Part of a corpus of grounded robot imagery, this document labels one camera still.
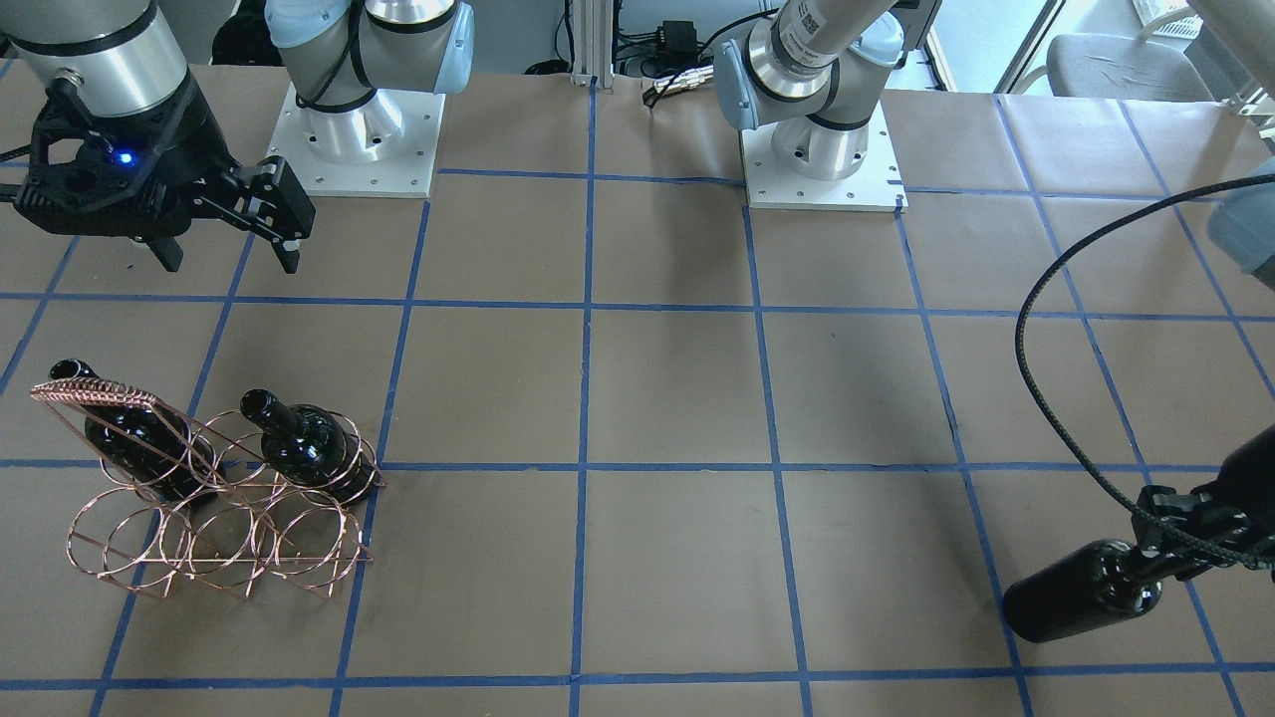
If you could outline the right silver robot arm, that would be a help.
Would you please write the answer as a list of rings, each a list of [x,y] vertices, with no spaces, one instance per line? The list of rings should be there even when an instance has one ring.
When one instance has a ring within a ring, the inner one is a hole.
[[[268,1],[293,97],[272,151],[235,159],[156,1],[5,1],[3,36],[45,85],[3,200],[55,235],[124,237],[176,272],[178,236],[222,221],[300,268],[310,189],[423,198],[441,100],[472,74],[464,1]]]

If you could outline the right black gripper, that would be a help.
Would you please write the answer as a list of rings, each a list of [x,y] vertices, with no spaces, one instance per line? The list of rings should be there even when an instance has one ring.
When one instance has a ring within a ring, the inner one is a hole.
[[[36,117],[14,208],[57,235],[142,239],[164,272],[185,250],[173,237],[214,218],[270,244],[286,274],[300,270],[316,208],[283,154],[241,166],[198,80],[127,117],[96,117],[82,85],[57,77]]]

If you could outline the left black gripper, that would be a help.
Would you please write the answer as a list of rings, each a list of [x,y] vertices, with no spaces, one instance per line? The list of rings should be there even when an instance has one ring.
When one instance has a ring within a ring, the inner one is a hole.
[[[1272,426],[1230,453],[1210,484],[1210,496],[1179,494],[1159,485],[1142,486],[1136,505],[1150,518],[1131,518],[1136,536],[1133,575],[1148,583],[1170,577],[1187,582],[1211,569],[1233,566],[1233,560],[1193,549],[1183,537],[1172,536],[1173,528],[1198,541],[1216,543],[1219,549],[1258,555],[1264,568],[1271,572]]]

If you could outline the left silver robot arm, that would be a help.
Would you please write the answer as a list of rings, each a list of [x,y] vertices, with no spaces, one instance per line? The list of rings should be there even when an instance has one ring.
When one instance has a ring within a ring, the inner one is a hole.
[[[796,122],[813,128],[817,142],[858,135],[870,122],[880,96],[901,56],[901,27],[887,1],[788,1],[773,15],[755,14],[717,34],[713,71],[720,114],[733,128],[755,131]],[[1269,549],[1225,549],[1218,537],[1191,535],[1160,518],[1113,486],[1067,431],[1048,403],[1026,358],[1026,327],[1039,296],[1080,251],[1128,225],[1184,202],[1228,191],[1265,189],[1271,174],[1211,182],[1179,191],[1107,223],[1076,241],[1042,273],[1017,313],[1014,355],[1037,408],[1081,467],[1102,489],[1128,509],[1136,526],[1156,529],[1162,558],[1184,558],[1204,566],[1246,566],[1270,572]]]

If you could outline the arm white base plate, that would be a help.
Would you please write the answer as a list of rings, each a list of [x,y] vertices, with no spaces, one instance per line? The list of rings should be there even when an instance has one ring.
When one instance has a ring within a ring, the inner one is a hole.
[[[901,212],[909,208],[884,105],[836,131],[807,117],[740,131],[754,209]]]
[[[319,114],[287,88],[268,153],[287,159],[311,198],[431,196],[448,94],[377,91],[368,105]]]

